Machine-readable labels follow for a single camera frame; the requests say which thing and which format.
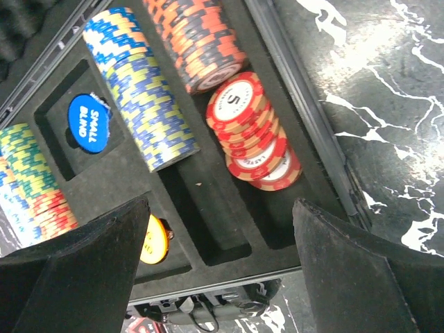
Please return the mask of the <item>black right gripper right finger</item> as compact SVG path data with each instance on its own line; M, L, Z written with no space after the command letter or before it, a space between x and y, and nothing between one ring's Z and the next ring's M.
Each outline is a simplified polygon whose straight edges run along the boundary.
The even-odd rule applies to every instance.
M318 332L442 332L443 258L293 206L298 256Z

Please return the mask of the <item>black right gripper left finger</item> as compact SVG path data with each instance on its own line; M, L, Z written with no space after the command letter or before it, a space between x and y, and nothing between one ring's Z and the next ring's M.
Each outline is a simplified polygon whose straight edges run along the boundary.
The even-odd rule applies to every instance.
M136 197L1 258L1 331L120 332L149 217Z

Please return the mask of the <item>blue yellow chip stack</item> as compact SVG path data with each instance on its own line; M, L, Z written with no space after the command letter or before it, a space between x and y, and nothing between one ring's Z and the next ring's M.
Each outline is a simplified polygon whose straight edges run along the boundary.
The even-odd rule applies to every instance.
M153 56L113 64L104 79L148 170L156 172L200 150Z

